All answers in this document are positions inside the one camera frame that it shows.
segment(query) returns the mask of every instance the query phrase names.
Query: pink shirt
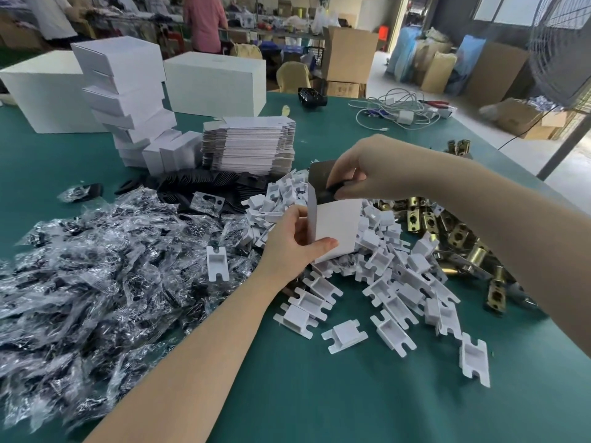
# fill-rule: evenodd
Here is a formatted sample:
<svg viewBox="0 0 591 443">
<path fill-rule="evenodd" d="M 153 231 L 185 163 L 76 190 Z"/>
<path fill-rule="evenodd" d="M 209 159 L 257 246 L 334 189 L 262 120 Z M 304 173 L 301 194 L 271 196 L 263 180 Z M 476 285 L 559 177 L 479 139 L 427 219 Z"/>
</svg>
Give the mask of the pink shirt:
<svg viewBox="0 0 591 443">
<path fill-rule="evenodd" d="M 220 0 L 185 0 L 184 20 L 191 26 L 196 51 L 222 50 L 218 27 L 227 28 L 227 20 Z"/>
</svg>

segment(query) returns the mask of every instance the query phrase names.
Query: stack of flat boxes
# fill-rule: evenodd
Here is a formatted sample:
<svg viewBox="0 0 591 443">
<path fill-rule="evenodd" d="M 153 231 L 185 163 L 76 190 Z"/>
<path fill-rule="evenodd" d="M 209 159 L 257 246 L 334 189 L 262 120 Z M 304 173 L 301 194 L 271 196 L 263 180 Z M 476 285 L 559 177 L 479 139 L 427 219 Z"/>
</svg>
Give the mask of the stack of flat boxes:
<svg viewBox="0 0 591 443">
<path fill-rule="evenodd" d="M 86 102 L 113 134 L 125 166 L 152 175 L 195 167 L 201 134 L 173 129 L 174 113 L 162 104 L 166 76 L 158 45 L 124 36 L 73 44 L 72 50 L 89 84 L 82 89 Z"/>
</svg>

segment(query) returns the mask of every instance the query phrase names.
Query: concrete floor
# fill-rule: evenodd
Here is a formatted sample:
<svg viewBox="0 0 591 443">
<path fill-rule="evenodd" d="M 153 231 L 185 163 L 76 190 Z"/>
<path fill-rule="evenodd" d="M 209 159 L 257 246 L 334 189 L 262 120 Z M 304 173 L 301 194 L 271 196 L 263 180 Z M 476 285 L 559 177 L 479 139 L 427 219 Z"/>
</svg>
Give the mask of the concrete floor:
<svg viewBox="0 0 591 443">
<path fill-rule="evenodd" d="M 418 90 L 416 86 L 394 81 L 391 75 L 385 73 L 387 58 L 388 55 L 384 52 L 375 54 L 367 85 L 367 96 L 379 97 L 395 87 Z M 493 124 L 481 118 L 477 109 L 462 98 L 429 94 L 425 94 L 425 98 L 444 99 L 458 107 L 458 111 L 454 113 L 455 119 L 497 149 L 513 138 L 512 134 L 497 129 Z M 500 152 L 535 175 L 560 145 L 561 141 L 516 138 L 503 147 Z M 579 143 L 565 161 L 549 176 L 546 183 L 578 208 L 591 215 L 591 135 Z"/>
</svg>

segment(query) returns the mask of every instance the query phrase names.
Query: hand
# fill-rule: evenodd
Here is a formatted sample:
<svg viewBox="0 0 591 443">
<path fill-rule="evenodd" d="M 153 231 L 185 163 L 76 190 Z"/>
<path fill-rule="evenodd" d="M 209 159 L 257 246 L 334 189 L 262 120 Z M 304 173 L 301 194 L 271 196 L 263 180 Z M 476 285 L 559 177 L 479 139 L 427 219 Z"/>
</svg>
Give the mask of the hand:
<svg viewBox="0 0 591 443">
<path fill-rule="evenodd" d="M 336 199 L 402 200 L 427 196 L 428 186 L 455 156 L 376 134 L 359 140 L 336 160 L 326 186 L 354 180 L 336 192 Z"/>
<path fill-rule="evenodd" d="M 322 238 L 307 244 L 308 209 L 300 205 L 287 208 L 269 233 L 261 261 L 256 268 L 266 276 L 279 279 L 281 287 L 296 278 L 304 268 L 339 245 L 334 238 Z"/>
</svg>

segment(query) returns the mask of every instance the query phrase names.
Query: blue plastic bag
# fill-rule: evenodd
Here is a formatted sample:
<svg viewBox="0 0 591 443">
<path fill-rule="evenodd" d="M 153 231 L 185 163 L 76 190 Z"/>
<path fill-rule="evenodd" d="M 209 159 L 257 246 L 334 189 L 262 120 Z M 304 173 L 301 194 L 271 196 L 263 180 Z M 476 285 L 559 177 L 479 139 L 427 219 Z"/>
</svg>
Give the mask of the blue plastic bag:
<svg viewBox="0 0 591 443">
<path fill-rule="evenodd" d="M 485 43 L 485 39 L 477 39 L 471 35 L 464 37 L 460 48 L 457 49 L 456 65 L 453 67 L 452 75 L 449 76 L 445 93 L 453 96 L 461 94 L 476 66 Z"/>
<path fill-rule="evenodd" d="M 398 82 L 408 82 L 412 77 L 412 59 L 419 35 L 421 35 L 419 26 L 409 26 L 400 30 L 396 47 L 392 51 L 386 68 L 386 72 L 393 74 Z"/>
</svg>

